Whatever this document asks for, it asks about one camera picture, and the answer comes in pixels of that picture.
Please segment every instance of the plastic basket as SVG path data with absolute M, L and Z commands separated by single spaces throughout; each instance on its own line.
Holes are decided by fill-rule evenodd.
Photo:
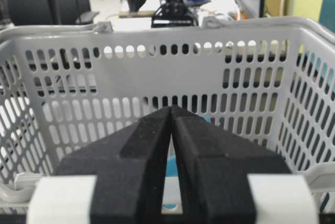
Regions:
M 335 36 L 315 22 L 19 27 L 0 40 L 3 183 L 50 175 L 64 155 L 171 104 L 276 151 L 293 171 L 334 159 Z M 317 200 L 333 208 L 332 193 Z

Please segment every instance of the perforated basket wall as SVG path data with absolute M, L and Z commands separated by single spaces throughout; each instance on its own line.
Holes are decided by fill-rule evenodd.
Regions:
M 280 153 L 294 170 L 334 157 L 334 45 L 296 26 L 17 37 L 0 45 L 4 183 L 165 105 Z M 333 195 L 320 196 L 321 210 Z

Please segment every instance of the teal panel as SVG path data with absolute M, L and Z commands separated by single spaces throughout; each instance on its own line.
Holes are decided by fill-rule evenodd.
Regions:
M 335 0 L 323 0 L 319 22 L 335 32 Z

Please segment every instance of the oval hole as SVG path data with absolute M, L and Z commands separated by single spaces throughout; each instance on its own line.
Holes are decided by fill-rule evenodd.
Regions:
M 234 48 L 234 43 L 232 41 L 229 41 L 226 43 L 226 63 L 231 62 L 233 48 Z
M 123 58 L 124 57 L 124 49 L 121 46 L 116 46 L 115 47 L 115 55 L 118 58 Z
M 111 59 L 111 57 L 113 56 L 113 53 L 112 53 L 112 50 L 111 50 L 110 46 L 106 46 L 104 48 L 104 54 L 105 54 L 106 58 Z
M 265 72 L 265 78 L 264 78 L 264 87 L 265 88 L 270 86 L 271 77 L 272 77 L 272 68 L 267 68 L 266 72 Z
M 281 62 L 284 62 L 286 60 L 286 57 L 287 57 L 287 54 L 288 54 L 288 50 L 289 50 L 289 41 L 288 40 L 284 40 L 282 42 L 281 52 L 280 52 L 280 56 L 279 56 L 279 60 Z
M 160 46 L 160 51 L 161 51 L 161 55 L 166 55 L 166 53 L 168 52 L 166 45 L 161 45 Z
M 189 48 L 188 48 L 188 44 L 183 44 L 182 46 L 182 51 L 183 51 L 183 54 L 188 54 L 188 51 L 189 51 Z
M 262 69 L 261 68 L 257 68 L 256 71 L 255 71 L 255 77 L 254 77 L 254 81 L 253 81 L 253 87 L 257 88 L 260 85 L 261 75 L 262 75 Z
M 61 60 L 62 60 L 64 69 L 68 70 L 70 68 L 68 53 L 64 49 L 60 49 L 59 53 L 61 55 Z
M 26 51 L 26 59 L 27 59 L 27 63 L 28 63 L 28 66 L 29 66 L 30 70 L 31 71 L 36 71 L 35 60 L 34 60 L 34 57 L 32 56 L 32 52 L 30 50 Z
M 73 66 L 78 70 L 80 69 L 80 61 L 79 61 L 79 56 L 78 56 L 78 51 L 75 48 L 71 49 L 71 55 L 72 55 L 72 61 L 73 61 Z
M 50 57 L 50 64 L 54 70 L 58 70 L 58 62 L 56 59 L 56 52 L 53 49 L 50 49 L 49 51 L 49 57 Z
M 128 46 L 126 47 L 126 53 L 127 53 L 127 56 L 128 56 L 128 57 L 133 58 L 134 55 L 135 55 L 135 49 L 134 49 L 134 47 L 131 46 L 131 45 L 128 45 Z
M 95 47 L 93 49 L 93 55 L 96 57 L 96 58 L 99 58 L 100 57 L 100 51 L 99 51 L 99 48 Z
M 278 41 L 272 40 L 269 49 L 269 62 L 273 62 L 276 58 L 278 50 Z
M 282 67 L 279 67 L 277 69 L 277 73 L 275 76 L 275 83 L 274 83 L 274 87 L 279 87 L 281 85 L 282 79 L 283 79 L 283 72 L 284 69 Z
M 198 96 L 193 95 L 192 96 L 192 112 L 196 113 L 198 108 Z
M 239 87 L 239 83 L 240 83 L 240 69 L 235 69 L 235 72 L 234 72 L 234 80 L 233 80 L 233 84 L 232 84 L 232 87 L 234 88 L 237 88 Z
M 137 46 L 137 54 L 138 56 L 144 58 L 146 56 L 146 48 L 144 45 L 138 45 Z
M 221 53 L 222 52 L 222 48 L 223 48 L 223 43 L 222 42 L 216 42 L 214 47 L 215 47 L 215 52 L 216 53 Z
M 251 63 L 256 51 L 256 42 L 251 40 L 248 42 L 247 62 Z
M 91 60 L 90 60 L 90 53 L 87 48 L 82 49 L 84 64 L 87 69 L 92 68 Z
M 201 50 L 201 45 L 200 45 L 200 43 L 196 42 L 196 43 L 193 45 L 193 53 L 194 53 L 194 54 L 199 54 L 199 53 L 200 53 L 200 50 Z
M 150 56 L 152 57 L 156 56 L 156 52 L 157 52 L 156 46 L 153 46 L 153 45 L 149 46 L 148 53 Z
M 228 86 L 229 86 L 229 75 L 230 75 L 230 70 L 225 69 L 224 80 L 223 80 L 223 83 L 222 83 L 223 88 L 228 88 Z
M 44 56 L 44 52 L 42 50 L 37 51 L 37 57 L 38 60 L 40 61 L 41 64 L 41 69 L 44 71 L 48 70 L 47 62 L 46 62 L 46 57 Z
M 173 55 L 177 55 L 178 54 L 178 46 L 176 44 L 171 45 L 171 53 Z
M 246 70 L 244 72 L 244 80 L 243 80 L 243 87 L 244 88 L 248 88 L 249 87 L 250 78 L 251 78 L 251 69 L 250 68 L 246 68 Z
M 211 53 L 211 43 L 210 42 L 205 42 L 204 43 L 204 50 L 207 54 Z
M 242 62 L 243 55 L 244 55 L 244 49 L 245 49 L 244 41 L 239 41 L 236 47 L 236 62 L 237 63 Z
M 263 62 L 264 61 L 264 56 L 265 56 L 266 51 L 267 51 L 267 42 L 264 41 L 264 40 L 262 40 L 258 44 L 258 57 L 257 57 L 257 60 L 259 62 Z

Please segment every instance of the blue object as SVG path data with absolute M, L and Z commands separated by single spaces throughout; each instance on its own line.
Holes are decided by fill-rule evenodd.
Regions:
M 177 206 L 177 204 L 164 204 L 163 207 L 166 209 L 173 209 Z
M 207 116 L 202 116 L 207 122 L 211 123 L 210 121 L 210 117 L 207 117 Z
M 174 177 L 178 176 L 177 164 L 176 164 L 176 156 L 173 155 L 167 159 L 166 164 L 166 174 L 165 177 Z

